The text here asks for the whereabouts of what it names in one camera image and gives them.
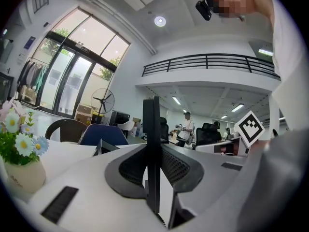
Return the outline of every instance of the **man in white shirt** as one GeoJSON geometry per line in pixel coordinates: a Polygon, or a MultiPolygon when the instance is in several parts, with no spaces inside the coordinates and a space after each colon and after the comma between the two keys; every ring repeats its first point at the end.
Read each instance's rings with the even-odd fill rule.
{"type": "Polygon", "coordinates": [[[181,139],[182,141],[179,141],[178,146],[184,147],[185,142],[183,140],[188,140],[190,137],[190,134],[193,134],[193,129],[194,129],[194,123],[191,119],[191,114],[189,112],[186,112],[184,114],[184,124],[182,127],[182,131],[179,133],[177,136],[177,139],[181,139]]]}
{"type": "Polygon", "coordinates": [[[273,28],[273,62],[282,83],[273,91],[291,129],[309,126],[307,47],[290,14],[279,0],[207,0],[213,12],[223,17],[240,17],[251,13],[266,16],[273,28]]]}

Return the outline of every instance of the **railing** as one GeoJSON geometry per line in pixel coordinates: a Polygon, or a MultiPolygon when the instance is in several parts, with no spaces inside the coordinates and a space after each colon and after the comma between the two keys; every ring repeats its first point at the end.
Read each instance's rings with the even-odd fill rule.
{"type": "Polygon", "coordinates": [[[188,55],[148,64],[144,66],[142,76],[190,69],[237,69],[280,80],[280,77],[275,74],[272,62],[245,55],[224,53],[188,55]]]}

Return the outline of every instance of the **recessed light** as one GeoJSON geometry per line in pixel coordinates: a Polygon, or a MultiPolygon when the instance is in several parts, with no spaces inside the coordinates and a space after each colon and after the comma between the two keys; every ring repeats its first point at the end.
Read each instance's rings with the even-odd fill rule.
{"type": "Polygon", "coordinates": [[[259,53],[263,53],[263,54],[268,55],[268,56],[274,55],[273,52],[270,52],[270,51],[267,51],[267,50],[263,50],[263,49],[260,49],[259,53]]]}
{"type": "Polygon", "coordinates": [[[166,24],[166,19],[162,16],[158,16],[154,19],[154,23],[158,26],[158,27],[164,27],[166,24]]]}
{"type": "Polygon", "coordinates": [[[244,104],[239,104],[237,107],[235,107],[232,112],[236,112],[237,110],[239,110],[240,108],[242,108],[244,106],[244,104]]]}
{"type": "Polygon", "coordinates": [[[181,105],[180,102],[177,100],[177,98],[175,96],[173,96],[173,99],[175,100],[175,102],[178,104],[178,105],[181,105]]]}

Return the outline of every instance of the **blue chair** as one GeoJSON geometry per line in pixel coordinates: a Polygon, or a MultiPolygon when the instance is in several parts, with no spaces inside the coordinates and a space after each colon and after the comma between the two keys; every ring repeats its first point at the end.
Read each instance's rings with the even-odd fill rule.
{"type": "Polygon", "coordinates": [[[101,139],[112,145],[129,144],[120,128],[100,124],[88,126],[78,144],[97,146],[101,139]]]}

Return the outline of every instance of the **flower pot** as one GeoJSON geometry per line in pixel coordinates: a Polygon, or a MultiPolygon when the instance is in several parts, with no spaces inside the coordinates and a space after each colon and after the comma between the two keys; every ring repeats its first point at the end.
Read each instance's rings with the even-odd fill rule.
{"type": "Polygon", "coordinates": [[[45,182],[46,173],[41,161],[32,161],[23,166],[6,162],[4,166],[11,182],[25,192],[35,193],[45,182]]]}

